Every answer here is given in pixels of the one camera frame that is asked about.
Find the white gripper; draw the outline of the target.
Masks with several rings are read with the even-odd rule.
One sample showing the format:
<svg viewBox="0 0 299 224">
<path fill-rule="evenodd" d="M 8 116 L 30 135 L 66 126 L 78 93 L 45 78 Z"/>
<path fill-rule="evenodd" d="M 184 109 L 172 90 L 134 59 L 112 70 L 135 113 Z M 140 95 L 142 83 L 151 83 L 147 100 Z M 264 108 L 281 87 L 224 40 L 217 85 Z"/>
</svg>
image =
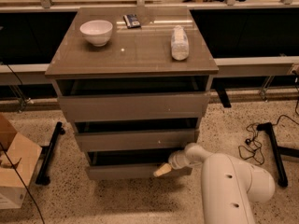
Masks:
<svg viewBox="0 0 299 224">
<path fill-rule="evenodd" d="M 166 175 L 172 171 L 189 167 L 191 164 L 190 160 L 187 158 L 186 153 L 183 150 L 178 150 L 173 152 L 169 158 L 168 163 L 163 163 L 154 173 L 155 177 Z"/>
</svg>

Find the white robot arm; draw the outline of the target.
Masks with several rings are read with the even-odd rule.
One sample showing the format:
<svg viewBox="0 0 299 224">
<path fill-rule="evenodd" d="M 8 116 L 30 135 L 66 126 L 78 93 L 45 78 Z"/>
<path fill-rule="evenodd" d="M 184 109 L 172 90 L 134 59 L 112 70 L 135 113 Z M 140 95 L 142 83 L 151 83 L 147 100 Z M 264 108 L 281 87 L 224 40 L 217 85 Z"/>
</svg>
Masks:
<svg viewBox="0 0 299 224">
<path fill-rule="evenodd" d="M 265 203 L 275 193 L 273 176 L 265 169 L 233 156 L 212 153 L 196 143 L 173 152 L 153 175 L 193 168 L 200 163 L 205 224 L 255 224 L 250 205 Z"/>
</svg>

